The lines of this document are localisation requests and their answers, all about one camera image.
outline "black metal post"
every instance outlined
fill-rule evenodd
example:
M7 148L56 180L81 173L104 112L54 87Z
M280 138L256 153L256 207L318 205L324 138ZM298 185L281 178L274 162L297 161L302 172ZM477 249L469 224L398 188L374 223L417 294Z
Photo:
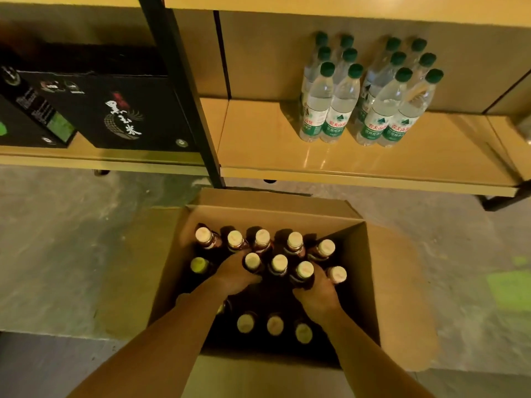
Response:
M216 150L197 94L196 83L186 58L175 15L171 9L164 6L162 0L138 1L157 49L168 70L169 80L181 105L189 131L207 167L212 186L224 188L225 181L220 174Z
M524 181L522 184L520 184L514 197L498 196L486 198L485 196L479 196L479 199L484 210L493 212L509 205L513 205L519 201L525 200L528 197L531 197L531 180Z

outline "black packaging box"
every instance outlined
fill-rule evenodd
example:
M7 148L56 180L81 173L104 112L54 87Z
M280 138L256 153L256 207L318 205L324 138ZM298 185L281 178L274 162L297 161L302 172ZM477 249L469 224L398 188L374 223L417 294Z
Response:
M66 148L74 127L13 68L0 74L0 145Z
M51 43L18 68L97 148L197 151L155 48Z

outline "forearm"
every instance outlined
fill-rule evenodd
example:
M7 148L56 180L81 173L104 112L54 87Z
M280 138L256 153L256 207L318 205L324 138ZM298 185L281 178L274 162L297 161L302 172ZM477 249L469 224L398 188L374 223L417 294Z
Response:
M433 397L392 361L342 309L329 315L323 329L357 398Z
M179 397L226 297L214 277L203 282L92 373L69 398Z

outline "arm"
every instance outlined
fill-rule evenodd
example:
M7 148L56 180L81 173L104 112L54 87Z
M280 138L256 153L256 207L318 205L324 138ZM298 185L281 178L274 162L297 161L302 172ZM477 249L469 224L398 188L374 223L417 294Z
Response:
M225 260L216 274L136 336L69 398L181 396L219 306L261 278L242 266L244 252Z
M293 293L310 319L328 335L356 397L433 398L343 311L335 287L322 268L314 265L314 274L310 290L294 289Z

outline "person's left hand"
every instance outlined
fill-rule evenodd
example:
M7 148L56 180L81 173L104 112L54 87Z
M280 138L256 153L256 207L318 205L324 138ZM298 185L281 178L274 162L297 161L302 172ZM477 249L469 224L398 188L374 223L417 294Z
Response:
M258 283L261 276L251 274L243 267L243 257L251 252L250 249L232 254L222 262L216 274L211 278L219 282L224 293L227 295L240 293L251 283Z

